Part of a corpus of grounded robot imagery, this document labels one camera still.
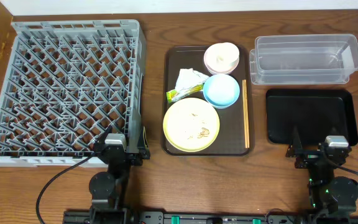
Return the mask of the green yellow snack wrapper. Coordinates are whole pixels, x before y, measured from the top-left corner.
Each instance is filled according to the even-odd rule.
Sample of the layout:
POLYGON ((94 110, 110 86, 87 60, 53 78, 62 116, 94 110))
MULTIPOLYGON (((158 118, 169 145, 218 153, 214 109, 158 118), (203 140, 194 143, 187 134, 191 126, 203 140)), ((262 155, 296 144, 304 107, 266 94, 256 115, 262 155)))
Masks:
POLYGON ((166 92, 167 102, 168 103, 177 102, 188 95, 201 91, 203 89, 203 86, 204 86, 203 84, 200 84, 182 90, 170 90, 166 92))

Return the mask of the light blue bowl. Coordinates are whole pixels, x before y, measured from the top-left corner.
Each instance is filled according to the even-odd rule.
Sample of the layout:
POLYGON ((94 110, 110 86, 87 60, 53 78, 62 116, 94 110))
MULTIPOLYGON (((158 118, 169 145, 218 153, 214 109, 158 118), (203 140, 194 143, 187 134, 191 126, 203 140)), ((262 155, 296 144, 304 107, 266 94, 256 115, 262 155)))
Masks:
POLYGON ((225 109, 233 105, 240 95, 235 78, 226 74, 209 77, 203 85, 203 97, 214 108, 225 109))

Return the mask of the white napkin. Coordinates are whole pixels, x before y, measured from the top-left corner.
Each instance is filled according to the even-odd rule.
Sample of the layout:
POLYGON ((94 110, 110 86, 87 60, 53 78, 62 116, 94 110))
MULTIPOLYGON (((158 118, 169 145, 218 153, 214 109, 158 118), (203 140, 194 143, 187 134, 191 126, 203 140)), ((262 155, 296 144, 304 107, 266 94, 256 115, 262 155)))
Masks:
POLYGON ((205 75, 193 68, 181 68, 175 84, 176 91, 187 90, 197 85, 202 85, 207 79, 205 75))

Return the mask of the pink bowl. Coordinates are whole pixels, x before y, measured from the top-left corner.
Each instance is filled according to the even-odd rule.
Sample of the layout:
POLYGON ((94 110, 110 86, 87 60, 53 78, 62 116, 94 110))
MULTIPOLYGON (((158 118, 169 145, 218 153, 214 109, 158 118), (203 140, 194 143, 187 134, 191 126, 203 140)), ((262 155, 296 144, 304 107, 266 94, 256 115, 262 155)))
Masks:
POLYGON ((234 63, 229 63, 229 64, 219 63, 214 56, 215 45, 216 44, 209 46, 206 52, 204 53, 204 59, 203 59, 204 64, 206 65, 209 72, 212 74, 218 74, 218 73, 230 74, 238 66, 239 57, 234 63))

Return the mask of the white cup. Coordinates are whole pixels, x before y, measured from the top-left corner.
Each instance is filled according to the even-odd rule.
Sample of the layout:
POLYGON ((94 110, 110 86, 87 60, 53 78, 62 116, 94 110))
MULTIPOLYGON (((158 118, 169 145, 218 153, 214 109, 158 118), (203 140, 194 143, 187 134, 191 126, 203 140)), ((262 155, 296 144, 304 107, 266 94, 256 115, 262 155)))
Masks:
POLYGON ((234 63, 239 57, 239 49, 230 42, 219 43, 214 46, 214 56, 219 63, 234 63))

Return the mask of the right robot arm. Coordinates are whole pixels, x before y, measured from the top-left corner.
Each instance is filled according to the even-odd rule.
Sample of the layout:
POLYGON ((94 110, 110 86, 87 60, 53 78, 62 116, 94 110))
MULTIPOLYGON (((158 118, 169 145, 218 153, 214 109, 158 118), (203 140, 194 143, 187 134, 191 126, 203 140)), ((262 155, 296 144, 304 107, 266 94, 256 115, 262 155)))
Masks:
POLYGON ((286 156, 295 158, 295 168, 309 173, 309 198, 314 211, 307 214, 308 223, 351 222, 349 215, 357 210, 358 182, 334 175, 350 152, 344 136, 327 136, 316 150, 305 149, 298 128, 293 128, 286 156))

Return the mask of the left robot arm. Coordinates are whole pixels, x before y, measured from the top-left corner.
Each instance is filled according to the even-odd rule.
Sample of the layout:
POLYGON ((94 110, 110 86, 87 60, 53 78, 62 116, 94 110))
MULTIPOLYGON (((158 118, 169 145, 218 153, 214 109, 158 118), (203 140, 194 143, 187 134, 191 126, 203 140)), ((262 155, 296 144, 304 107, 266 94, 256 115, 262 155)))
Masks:
POLYGON ((131 167, 141 166, 143 160, 150 158, 145 128, 140 128, 134 147, 135 151, 129 152, 125 135, 113 133, 112 126, 94 143, 93 150, 108 169, 95 174, 89 182, 91 223, 131 223, 135 219, 123 206, 123 201, 131 167))

